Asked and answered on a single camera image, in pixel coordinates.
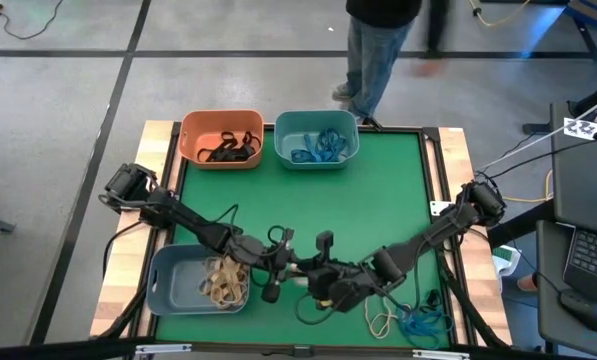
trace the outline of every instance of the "gray floor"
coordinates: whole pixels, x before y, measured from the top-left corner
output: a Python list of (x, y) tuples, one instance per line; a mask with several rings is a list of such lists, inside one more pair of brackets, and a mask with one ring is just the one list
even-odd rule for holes
[[(54, 3), (5, 3), (12, 30), (35, 31)], [(0, 28), (0, 49), (126, 49), (140, 5), (138, 0), (67, 0), (38, 38), (21, 42)], [(486, 4), (483, 12), (495, 21), (513, 8)], [(573, 21), (560, 11), (529, 6), (510, 24), (487, 29), (473, 19), (466, 0), (457, 1), (446, 47), (588, 51)], [(425, 21), (417, 20), (405, 50), (424, 49)], [(347, 22), (344, 0), (195, 0), (193, 5), (152, 0), (138, 48), (344, 50)], [(597, 41), (597, 32), (592, 34)], [(597, 65), (591, 60), (451, 60), (446, 72), (432, 79), (411, 75), (417, 61), (396, 63), (376, 118), (388, 125), (464, 127), (475, 167), (521, 140), (522, 123), (545, 122), (549, 102), (576, 99), (597, 88)], [(120, 62), (0, 58), (0, 218), (17, 223), (14, 234), (0, 235), (0, 346), (21, 344), (29, 335)], [(134, 59), (47, 340), (88, 335), (103, 248), (117, 223), (95, 195), (122, 162), (133, 160), (145, 120), (181, 119), (197, 109), (255, 108), (273, 122), (286, 110), (336, 109), (330, 91), (344, 78), (345, 67), (343, 58)], [(547, 149), (541, 144), (490, 171)], [(548, 170), (548, 160), (537, 161), (499, 184), (508, 196), (540, 197)], [(509, 213), (526, 208), (513, 203)], [(518, 245), (535, 261), (531, 236)], [(522, 263), (516, 274), (530, 271)], [(539, 345), (531, 308), (535, 300), (513, 292), (505, 296), (514, 344)], [(534, 330), (524, 331), (527, 326)]]

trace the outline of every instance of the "laptop keyboard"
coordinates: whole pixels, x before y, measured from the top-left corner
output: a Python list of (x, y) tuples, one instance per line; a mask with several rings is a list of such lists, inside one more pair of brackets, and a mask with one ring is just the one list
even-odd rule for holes
[(597, 275), (597, 234), (576, 230), (571, 264)]

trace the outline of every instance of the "orange bin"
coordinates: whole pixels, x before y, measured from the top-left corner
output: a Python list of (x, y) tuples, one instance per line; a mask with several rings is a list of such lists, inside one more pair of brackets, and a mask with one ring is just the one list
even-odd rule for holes
[[(251, 142), (254, 155), (242, 162), (207, 162), (209, 152), (199, 154), (201, 149), (215, 149), (222, 144), (221, 134), (225, 131), (234, 134), (238, 146), (247, 131), (260, 140)], [(264, 121), (262, 115), (255, 110), (200, 110), (187, 114), (180, 127), (178, 150), (199, 169), (252, 169), (262, 159), (264, 143)]]

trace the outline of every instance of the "green mat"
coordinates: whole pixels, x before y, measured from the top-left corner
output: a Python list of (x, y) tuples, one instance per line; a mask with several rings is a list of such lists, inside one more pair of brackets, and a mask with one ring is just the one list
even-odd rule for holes
[[(273, 133), (265, 135), (263, 160), (256, 169), (202, 171), (190, 165), (182, 202), (207, 219), (239, 204), (235, 224), (263, 242), (267, 242), (267, 230), (272, 225), (293, 228), (292, 246), (299, 257), (317, 253), (316, 235), (324, 230), (335, 234), (333, 258), (358, 261), (381, 245), (405, 241), (429, 225), (417, 135), (361, 133), (360, 151), (346, 169), (311, 172), (286, 170), (274, 152)], [(176, 229), (174, 243), (196, 242), (189, 231)], [(419, 271), (424, 298), (432, 289), (440, 288), (432, 253), (421, 257)], [(410, 275), (392, 294), (413, 304), (413, 273)], [(266, 279), (265, 273), (257, 270), (254, 276), (259, 282)], [(159, 320), (156, 338), (241, 344), (412, 346), (395, 322), (385, 339), (371, 336), (362, 305), (346, 314), (336, 313), (320, 325), (300, 323), (294, 316), (294, 304), (305, 292), (306, 288), (288, 281), (282, 286), (278, 302), (268, 304), (260, 299), (261, 289), (252, 286), (249, 301), (240, 312), (164, 316)], [(369, 301), (372, 315), (382, 311), (378, 296)], [(301, 314), (313, 320), (325, 313), (306, 299)], [(432, 345), (429, 339), (419, 342)], [(448, 337), (441, 336), (440, 346), (448, 345)]]

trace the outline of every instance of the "teal bin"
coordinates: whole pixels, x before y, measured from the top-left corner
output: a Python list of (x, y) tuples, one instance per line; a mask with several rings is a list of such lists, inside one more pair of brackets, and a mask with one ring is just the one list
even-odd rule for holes
[[(298, 163), (291, 160), (292, 150), (306, 150), (305, 134), (308, 134), (315, 144), (318, 135), (326, 129), (336, 130), (347, 140), (345, 148), (340, 153), (339, 161)], [(280, 160), (287, 169), (342, 169), (347, 166), (360, 147), (358, 126), (356, 125), (354, 116), (347, 111), (287, 111), (280, 114), (278, 119), (276, 119), (274, 146), (276, 153), (280, 156)]]

